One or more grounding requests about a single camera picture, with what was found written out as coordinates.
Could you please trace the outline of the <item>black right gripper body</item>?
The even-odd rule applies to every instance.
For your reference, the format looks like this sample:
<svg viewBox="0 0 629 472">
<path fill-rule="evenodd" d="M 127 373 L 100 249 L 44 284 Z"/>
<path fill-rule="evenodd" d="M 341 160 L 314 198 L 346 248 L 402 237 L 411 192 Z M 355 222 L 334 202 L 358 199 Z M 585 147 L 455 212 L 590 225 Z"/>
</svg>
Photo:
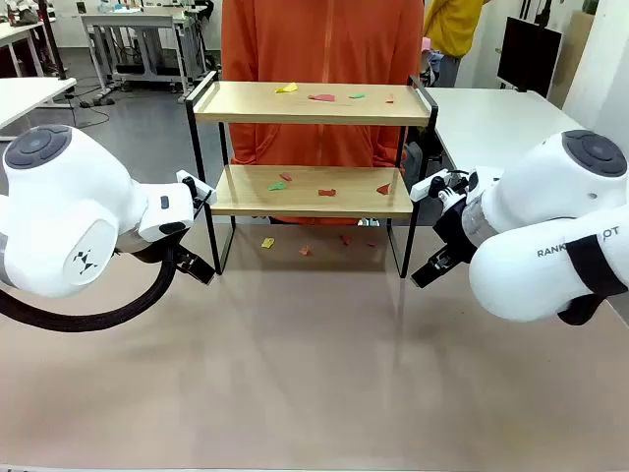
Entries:
<svg viewBox="0 0 629 472">
<path fill-rule="evenodd" d="M 477 246 L 471 242 L 463 229 L 465 206 L 465 200 L 460 200 L 446 210 L 432 227 L 444 243 L 444 247 L 438 252 L 439 257 L 451 262 L 469 262 L 477 250 Z"/>
</svg>

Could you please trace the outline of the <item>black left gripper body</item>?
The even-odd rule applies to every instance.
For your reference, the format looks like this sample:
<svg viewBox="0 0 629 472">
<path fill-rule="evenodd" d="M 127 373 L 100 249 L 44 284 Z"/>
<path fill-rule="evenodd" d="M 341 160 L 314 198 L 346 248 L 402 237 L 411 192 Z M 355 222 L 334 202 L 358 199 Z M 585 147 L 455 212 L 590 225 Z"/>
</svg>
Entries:
<svg viewBox="0 0 629 472">
<path fill-rule="evenodd" d="M 116 252 L 131 254 L 139 261 L 173 261 L 174 250 L 171 237 L 148 242 L 139 234 L 123 234 L 116 242 Z"/>
</svg>

